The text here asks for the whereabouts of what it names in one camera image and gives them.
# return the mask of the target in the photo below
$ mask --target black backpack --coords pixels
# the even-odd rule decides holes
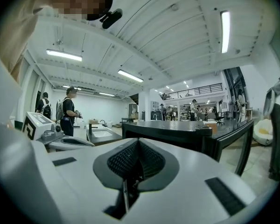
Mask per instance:
[[[47,104],[45,99],[42,99],[42,101],[43,101],[42,114],[44,117],[51,119],[51,104],[50,102]]]

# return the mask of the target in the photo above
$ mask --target black rectangular strip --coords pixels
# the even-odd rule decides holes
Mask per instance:
[[[229,215],[241,211],[246,205],[217,177],[205,180],[206,184],[224,206]]]
[[[57,166],[61,166],[63,164],[67,164],[67,163],[74,162],[74,161],[77,161],[77,160],[73,157],[70,157],[70,158],[66,158],[66,159],[55,160],[55,161],[53,161],[53,164],[55,167],[57,167]]]

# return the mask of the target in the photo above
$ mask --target metal railing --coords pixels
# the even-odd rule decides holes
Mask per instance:
[[[208,94],[208,93],[213,93],[217,91],[223,91],[222,88],[222,83],[218,84],[212,84],[212,85],[207,85],[207,86],[202,86],[194,89],[188,89],[184,91],[177,91],[177,92],[172,92],[172,93],[164,93],[161,98],[163,100],[166,99],[178,99],[178,98],[185,98],[185,97],[191,97],[195,95],[203,95],[203,94]]]

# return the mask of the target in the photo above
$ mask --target faucet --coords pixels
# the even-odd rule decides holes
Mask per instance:
[[[103,126],[104,126],[104,127],[107,127],[107,126],[106,126],[106,121],[104,121],[104,120],[102,119],[100,122],[102,122],[102,121],[104,122]]]

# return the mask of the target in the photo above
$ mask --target black pants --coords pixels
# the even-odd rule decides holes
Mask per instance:
[[[195,121],[195,114],[194,113],[190,113],[190,121]]]
[[[273,174],[280,174],[280,105],[274,105],[271,120],[273,126],[273,143],[270,170]]]
[[[60,126],[61,126],[61,129],[62,131],[64,132],[64,134],[66,136],[71,136],[73,137],[74,136],[74,127],[73,125],[71,124],[71,121],[70,120],[64,120],[62,119],[60,121]]]

